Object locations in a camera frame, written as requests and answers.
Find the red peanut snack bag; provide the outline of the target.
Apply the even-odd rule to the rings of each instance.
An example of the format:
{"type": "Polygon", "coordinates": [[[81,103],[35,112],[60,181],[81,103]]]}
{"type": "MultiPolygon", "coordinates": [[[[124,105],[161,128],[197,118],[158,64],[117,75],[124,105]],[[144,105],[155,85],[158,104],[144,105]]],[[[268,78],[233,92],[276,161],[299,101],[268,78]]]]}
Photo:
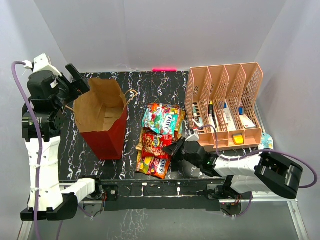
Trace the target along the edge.
{"type": "Polygon", "coordinates": [[[162,148],[171,145],[173,137],[171,134],[156,134],[147,131],[142,134],[142,156],[169,159],[169,155],[162,148]]]}

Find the colourful fruit candy bag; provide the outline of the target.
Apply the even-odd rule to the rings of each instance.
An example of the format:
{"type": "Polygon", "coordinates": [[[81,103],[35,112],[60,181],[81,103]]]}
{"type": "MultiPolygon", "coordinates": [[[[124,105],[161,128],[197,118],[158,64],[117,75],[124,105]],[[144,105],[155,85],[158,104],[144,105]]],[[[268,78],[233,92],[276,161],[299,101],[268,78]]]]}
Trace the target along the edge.
{"type": "Polygon", "coordinates": [[[171,159],[160,159],[154,156],[143,157],[142,151],[137,151],[136,172],[165,179],[171,159]]]}

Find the red paper bag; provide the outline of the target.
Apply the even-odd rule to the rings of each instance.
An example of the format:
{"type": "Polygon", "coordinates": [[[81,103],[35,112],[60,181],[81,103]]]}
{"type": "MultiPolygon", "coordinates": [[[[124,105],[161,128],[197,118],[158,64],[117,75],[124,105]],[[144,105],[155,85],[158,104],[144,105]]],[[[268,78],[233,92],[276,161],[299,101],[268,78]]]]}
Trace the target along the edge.
{"type": "Polygon", "coordinates": [[[67,107],[83,139],[99,160],[120,160],[127,129],[128,105],[138,92],[123,92],[115,79],[90,78],[90,91],[67,107]]]}

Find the teal fox's candy bag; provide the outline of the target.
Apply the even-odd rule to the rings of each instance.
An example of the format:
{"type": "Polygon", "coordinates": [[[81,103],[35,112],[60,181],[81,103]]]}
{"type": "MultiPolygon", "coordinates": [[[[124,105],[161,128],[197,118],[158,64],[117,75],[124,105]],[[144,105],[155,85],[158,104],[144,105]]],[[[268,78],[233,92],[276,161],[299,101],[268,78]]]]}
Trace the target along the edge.
{"type": "Polygon", "coordinates": [[[148,103],[141,126],[159,135],[174,137],[181,108],[178,105],[148,103]]]}

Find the gold snack bag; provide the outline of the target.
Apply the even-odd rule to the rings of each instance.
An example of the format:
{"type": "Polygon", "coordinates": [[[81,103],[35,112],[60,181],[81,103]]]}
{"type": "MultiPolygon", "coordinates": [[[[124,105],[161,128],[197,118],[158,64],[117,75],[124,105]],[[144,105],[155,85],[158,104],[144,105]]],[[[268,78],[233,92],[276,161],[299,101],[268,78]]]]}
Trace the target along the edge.
{"type": "Polygon", "coordinates": [[[172,142],[176,142],[182,136],[185,116],[186,112],[175,105],[148,107],[142,117],[142,130],[135,148],[138,151],[143,150],[144,135],[147,133],[156,137],[167,136],[172,142]]]}

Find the pink plastic desk organizer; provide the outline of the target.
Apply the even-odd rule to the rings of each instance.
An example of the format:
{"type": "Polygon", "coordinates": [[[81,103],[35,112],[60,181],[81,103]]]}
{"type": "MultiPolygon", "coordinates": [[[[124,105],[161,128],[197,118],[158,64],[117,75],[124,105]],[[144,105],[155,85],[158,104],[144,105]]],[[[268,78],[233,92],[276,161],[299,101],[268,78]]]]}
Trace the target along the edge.
{"type": "Polygon", "coordinates": [[[189,128],[194,129],[193,105],[203,127],[198,143],[208,152],[257,147],[261,143],[262,128],[255,114],[255,103],[263,81],[263,71],[257,62],[191,67],[185,94],[185,109],[189,128]],[[209,102],[214,104],[214,114],[208,114],[209,102]],[[239,107],[256,128],[245,129],[239,107]],[[236,130],[228,131],[223,109],[228,107],[236,130]],[[235,145],[232,135],[242,134],[244,144],[235,145]]]}

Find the red doritos bag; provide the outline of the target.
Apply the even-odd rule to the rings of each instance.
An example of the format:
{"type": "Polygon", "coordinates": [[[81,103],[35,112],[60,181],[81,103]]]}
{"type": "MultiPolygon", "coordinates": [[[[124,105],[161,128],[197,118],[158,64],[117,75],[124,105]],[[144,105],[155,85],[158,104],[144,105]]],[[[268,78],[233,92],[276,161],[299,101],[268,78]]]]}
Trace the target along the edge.
{"type": "Polygon", "coordinates": [[[177,142],[182,136],[181,132],[178,131],[174,131],[174,136],[172,137],[172,141],[173,142],[177,142]]]}

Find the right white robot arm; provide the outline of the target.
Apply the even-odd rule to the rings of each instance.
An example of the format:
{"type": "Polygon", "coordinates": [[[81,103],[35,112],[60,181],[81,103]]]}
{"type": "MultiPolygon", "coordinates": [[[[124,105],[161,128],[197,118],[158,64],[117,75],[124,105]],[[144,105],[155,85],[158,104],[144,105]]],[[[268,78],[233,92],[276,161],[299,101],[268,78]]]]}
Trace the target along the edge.
{"type": "Polygon", "coordinates": [[[303,168],[272,149],[232,158],[207,152],[197,141],[182,137],[162,150],[172,160],[185,160],[208,177],[225,178],[216,192],[220,197],[233,199],[247,192],[273,192],[285,199],[297,197],[303,168]]]}

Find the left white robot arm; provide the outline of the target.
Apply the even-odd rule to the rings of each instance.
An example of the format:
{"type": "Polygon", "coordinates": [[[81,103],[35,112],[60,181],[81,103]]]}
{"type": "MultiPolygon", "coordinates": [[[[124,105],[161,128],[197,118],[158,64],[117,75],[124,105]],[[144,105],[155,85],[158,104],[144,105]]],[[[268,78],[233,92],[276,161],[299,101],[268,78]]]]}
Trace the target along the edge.
{"type": "Polygon", "coordinates": [[[42,69],[33,66],[28,78],[30,97],[22,108],[21,126],[29,157],[30,194],[27,207],[20,213],[22,221],[70,220],[84,198],[97,200],[103,195],[102,185],[90,177],[64,190],[60,188],[58,152],[63,110],[90,90],[73,64],[65,68],[73,82],[51,65],[42,69]]]}

